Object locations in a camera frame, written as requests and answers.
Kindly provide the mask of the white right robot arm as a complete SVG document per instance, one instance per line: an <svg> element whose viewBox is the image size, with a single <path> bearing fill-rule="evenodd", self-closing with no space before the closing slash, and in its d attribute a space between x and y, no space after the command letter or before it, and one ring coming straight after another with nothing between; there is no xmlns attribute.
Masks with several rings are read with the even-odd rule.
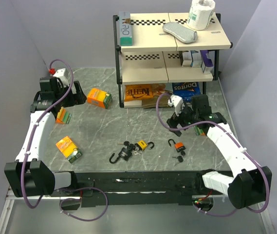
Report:
<svg viewBox="0 0 277 234"><path fill-rule="evenodd" d="M236 209L247 208L269 202L272 172L267 166L260 166L252 159L234 136L224 116L212 112L207 95L192 97L191 105L177 95L171 95L168 105L174 113L167 120L168 127L176 135L181 129L194 126L202 131L218 148L231 169L231 176L213 169L197 175L195 189L200 194L214 190L227 196Z"/></svg>

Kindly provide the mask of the orange padlock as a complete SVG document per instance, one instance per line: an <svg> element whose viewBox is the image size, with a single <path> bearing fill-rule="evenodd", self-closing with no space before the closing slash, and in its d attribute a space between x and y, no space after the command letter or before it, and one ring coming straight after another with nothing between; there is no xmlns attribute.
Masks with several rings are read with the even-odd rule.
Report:
<svg viewBox="0 0 277 234"><path fill-rule="evenodd" d="M185 150L185 146L182 142L175 142L173 139L169 139L168 140L168 144L169 146L174 146L175 150L180 153L181 151L184 151Z"/></svg>

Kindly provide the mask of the orange box by right arm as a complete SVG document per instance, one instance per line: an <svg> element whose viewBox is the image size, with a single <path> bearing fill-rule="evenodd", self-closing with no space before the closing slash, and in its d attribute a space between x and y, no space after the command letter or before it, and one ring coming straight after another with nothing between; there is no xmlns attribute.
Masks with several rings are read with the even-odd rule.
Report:
<svg viewBox="0 0 277 234"><path fill-rule="evenodd" d="M200 129L198 126L195 126L194 130L197 136L205 136L205 132L202 129Z"/></svg>

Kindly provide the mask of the keys of orange padlock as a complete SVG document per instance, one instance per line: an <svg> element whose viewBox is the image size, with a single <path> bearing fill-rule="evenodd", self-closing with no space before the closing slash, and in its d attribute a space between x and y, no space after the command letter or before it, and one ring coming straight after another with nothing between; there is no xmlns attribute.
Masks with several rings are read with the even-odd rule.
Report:
<svg viewBox="0 0 277 234"><path fill-rule="evenodd" d="M184 161L184 156L185 156L185 152L184 151L180 151L178 156L173 156L172 158L175 158L178 160L178 163L181 163Z"/></svg>

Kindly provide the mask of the yellow padlock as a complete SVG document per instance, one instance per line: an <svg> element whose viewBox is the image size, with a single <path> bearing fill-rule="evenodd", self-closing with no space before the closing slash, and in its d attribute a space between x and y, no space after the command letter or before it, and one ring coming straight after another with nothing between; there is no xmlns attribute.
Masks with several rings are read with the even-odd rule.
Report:
<svg viewBox="0 0 277 234"><path fill-rule="evenodd" d="M153 148L154 148L154 143L152 141L146 143L145 141L140 140L135 144L136 151L144 151L145 149L151 150Z"/></svg>

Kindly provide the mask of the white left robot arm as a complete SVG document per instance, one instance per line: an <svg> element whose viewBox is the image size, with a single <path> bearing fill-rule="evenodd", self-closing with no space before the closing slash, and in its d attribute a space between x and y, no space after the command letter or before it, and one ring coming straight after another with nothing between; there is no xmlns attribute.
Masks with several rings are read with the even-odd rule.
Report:
<svg viewBox="0 0 277 234"><path fill-rule="evenodd" d="M57 77L40 79L40 91L30 106L30 125L24 144L4 173L16 197L51 195L61 189L66 195L78 192L74 172L52 172L42 161L47 141L62 107L84 104L87 100L79 81L66 84Z"/></svg>

